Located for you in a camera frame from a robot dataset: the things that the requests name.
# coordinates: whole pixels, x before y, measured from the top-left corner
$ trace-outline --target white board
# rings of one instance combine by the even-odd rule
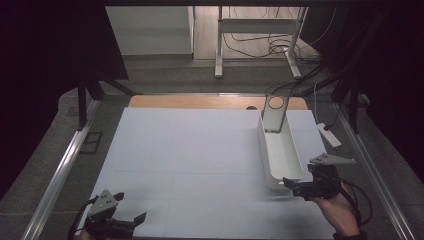
[[[287,116],[293,139],[315,134],[301,126],[315,126],[310,111]],[[127,108],[93,196],[124,192],[118,220],[147,212],[134,232],[139,237],[331,239],[334,230],[314,203],[267,187],[259,117],[246,110]],[[299,154],[305,163],[325,151],[320,138],[308,139],[295,143],[306,151]]]

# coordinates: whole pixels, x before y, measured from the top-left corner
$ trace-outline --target black curtain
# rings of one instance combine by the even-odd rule
[[[49,128],[60,96],[77,82],[128,79],[103,6],[2,1],[0,196]]]
[[[358,72],[368,115],[424,182],[423,26],[423,1],[396,1]]]

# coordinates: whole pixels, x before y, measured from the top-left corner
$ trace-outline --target metal rail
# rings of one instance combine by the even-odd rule
[[[336,111],[338,111],[339,106],[334,104]],[[409,228],[409,224],[403,215],[402,210],[397,204],[396,200],[390,193],[389,188],[381,177],[380,172],[377,170],[377,167],[374,164],[374,161],[370,154],[368,153],[361,137],[359,134],[356,134],[353,129],[350,127],[347,120],[347,114],[343,109],[340,109],[340,120],[343,123],[343,126],[348,133],[352,145],[355,148],[356,152],[359,155],[359,158],[362,160],[364,170],[367,173],[368,177],[374,189],[380,198],[380,201],[385,208],[387,214],[389,215],[390,220],[392,221],[393,226],[395,227],[396,232],[398,233],[400,239],[402,240],[415,240],[414,234]]]
[[[50,181],[50,184],[47,187],[43,198],[38,204],[38,207],[35,210],[35,213],[32,216],[31,221],[29,222],[21,239],[38,239],[40,237],[41,231],[43,230],[44,225],[46,224],[47,219],[49,218],[50,213],[56,203],[59,193],[66,181],[66,178],[71,171],[74,160],[78,155],[78,151],[81,148],[81,145],[83,144],[84,139],[87,136],[87,133],[93,123],[94,115],[97,111],[97,108],[99,107],[99,104],[100,101],[91,101],[87,114],[87,123],[81,131],[77,131],[74,134],[68,149],[63,155],[63,158],[60,161],[59,166],[57,167],[56,172],[53,175],[53,178]]]

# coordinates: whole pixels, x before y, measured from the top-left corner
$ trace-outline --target black sleeve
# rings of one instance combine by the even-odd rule
[[[350,237],[342,237],[339,234],[335,233],[333,235],[334,240],[367,240],[367,234],[365,232],[360,232],[358,235],[350,236]]]

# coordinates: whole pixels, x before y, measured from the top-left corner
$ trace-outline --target human hand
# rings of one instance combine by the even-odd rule
[[[352,207],[341,193],[331,199],[311,198],[311,201],[319,206],[324,217],[336,229],[337,234],[343,237],[360,234]]]

